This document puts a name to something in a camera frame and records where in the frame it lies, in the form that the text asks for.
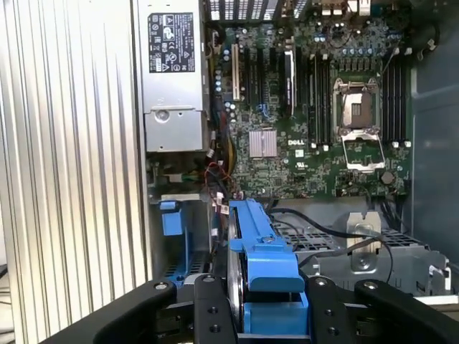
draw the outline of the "metal bracket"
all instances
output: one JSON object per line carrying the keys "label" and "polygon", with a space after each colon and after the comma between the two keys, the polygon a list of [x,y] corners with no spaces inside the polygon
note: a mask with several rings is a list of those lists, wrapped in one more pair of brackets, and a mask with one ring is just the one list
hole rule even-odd
{"label": "metal bracket", "polygon": [[[386,167],[386,158],[384,157],[384,150],[382,148],[381,139],[379,138],[375,128],[356,130],[341,129],[340,134],[341,141],[343,143],[344,157],[346,158],[346,166],[349,170],[356,170],[362,173],[373,173],[377,168]],[[362,163],[350,163],[348,154],[346,152],[346,141],[355,141],[358,138],[362,140],[377,141],[379,144],[382,161],[378,163],[369,163],[366,166]]]}

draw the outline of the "screw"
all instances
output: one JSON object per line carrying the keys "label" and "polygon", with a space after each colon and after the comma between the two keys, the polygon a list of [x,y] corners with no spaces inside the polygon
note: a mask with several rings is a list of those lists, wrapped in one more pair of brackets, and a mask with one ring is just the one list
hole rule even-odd
{"label": "screw", "polygon": [[328,282],[327,282],[327,280],[324,279],[324,278],[318,278],[318,279],[316,279],[316,283],[317,283],[318,285],[320,285],[321,287],[323,287],[324,285],[327,285]]}
{"label": "screw", "polygon": [[161,282],[155,285],[156,290],[165,290],[167,288],[167,283]]}
{"label": "screw", "polygon": [[208,275],[206,276],[204,279],[203,279],[204,282],[213,282],[215,281],[215,278],[211,275]]}
{"label": "screw", "polygon": [[373,282],[365,282],[364,286],[367,287],[368,289],[374,290],[378,288],[378,285]]}
{"label": "screw", "polygon": [[168,111],[165,111],[165,110],[159,110],[158,112],[155,113],[155,117],[156,117],[156,120],[160,123],[164,123],[166,122],[169,117],[171,117],[169,115],[169,112]]}

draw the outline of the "chipset heatsink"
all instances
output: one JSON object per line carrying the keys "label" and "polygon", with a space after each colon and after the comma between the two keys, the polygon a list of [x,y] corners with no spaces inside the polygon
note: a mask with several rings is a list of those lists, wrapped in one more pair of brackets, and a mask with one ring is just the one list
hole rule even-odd
{"label": "chipset heatsink", "polygon": [[278,131],[250,131],[249,148],[251,158],[272,158],[278,156]]}

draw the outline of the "white label sticker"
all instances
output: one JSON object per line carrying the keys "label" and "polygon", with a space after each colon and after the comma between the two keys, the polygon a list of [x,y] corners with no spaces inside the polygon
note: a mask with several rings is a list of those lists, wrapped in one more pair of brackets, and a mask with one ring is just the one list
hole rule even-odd
{"label": "white label sticker", "polygon": [[222,205],[220,208],[220,213],[223,215],[230,215],[230,208],[228,206]]}

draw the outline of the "cable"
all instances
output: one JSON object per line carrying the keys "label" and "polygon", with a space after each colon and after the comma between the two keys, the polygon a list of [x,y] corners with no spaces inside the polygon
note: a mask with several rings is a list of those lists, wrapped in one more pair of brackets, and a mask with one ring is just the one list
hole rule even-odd
{"label": "cable", "polygon": [[302,220],[308,222],[309,224],[312,224],[314,227],[316,227],[319,231],[322,231],[323,233],[327,233],[328,235],[338,237],[338,238],[345,238],[345,239],[350,239],[350,238],[367,238],[369,235],[364,235],[364,234],[350,234],[350,233],[343,233],[342,231],[334,231],[333,229],[329,229],[327,227],[322,226],[321,224],[318,224],[314,220],[312,220],[309,216],[306,216],[305,214],[299,212],[298,210],[295,209],[287,209],[287,208],[274,208],[271,209],[270,214],[292,214],[295,215]]}
{"label": "cable", "polygon": [[[320,255],[320,257],[337,257],[337,256],[341,256],[343,254],[348,254],[349,252],[352,252],[355,249],[359,249],[359,248],[365,247],[365,246],[371,244],[372,242],[375,242],[375,241],[381,242],[381,244],[386,248],[386,250],[387,250],[387,252],[389,253],[389,256],[390,256],[390,271],[389,271],[389,276],[387,278],[387,283],[389,282],[390,277],[392,276],[392,269],[394,268],[394,257],[392,256],[392,251],[390,249],[390,246],[383,240],[383,236],[380,236],[380,235],[379,236],[371,236],[371,235],[363,235],[363,234],[349,234],[349,233],[343,233],[343,232],[340,232],[340,231],[334,231],[333,229],[329,229],[329,228],[326,228],[326,227],[322,226],[321,224],[318,224],[317,222],[312,220],[310,217],[306,216],[305,214],[303,214],[303,213],[301,213],[301,212],[299,212],[299,211],[297,211],[295,209],[274,208],[274,209],[271,210],[270,213],[271,214],[278,214],[278,213],[280,213],[280,214],[292,214],[292,215],[298,216],[301,219],[303,219],[304,221],[308,222],[309,224],[312,224],[319,231],[322,231],[322,232],[327,233],[327,234],[329,234],[331,236],[334,236],[334,237],[347,238],[347,239],[349,239],[349,238],[369,238],[369,239],[366,239],[366,240],[364,240],[362,242],[359,242],[358,244],[355,244],[355,245],[349,247],[348,249],[327,251],[327,252],[319,252],[317,254],[313,254],[310,257],[317,257],[318,255]],[[306,260],[305,263],[303,263],[304,261],[301,262],[300,265],[298,265],[298,267],[304,266],[305,264],[308,263],[309,260]]]}
{"label": "cable", "polygon": [[293,246],[293,251],[296,251],[296,249],[298,248],[299,244],[301,243],[301,238],[300,238],[300,231],[298,230],[298,228],[296,228],[295,226],[293,226],[291,223],[288,223],[286,221],[281,221],[281,220],[277,220],[275,218],[273,218],[273,222],[276,222],[278,224],[283,224],[284,226],[287,226],[288,228],[290,229],[293,229],[297,235],[297,238],[296,238],[296,244],[292,244]]}

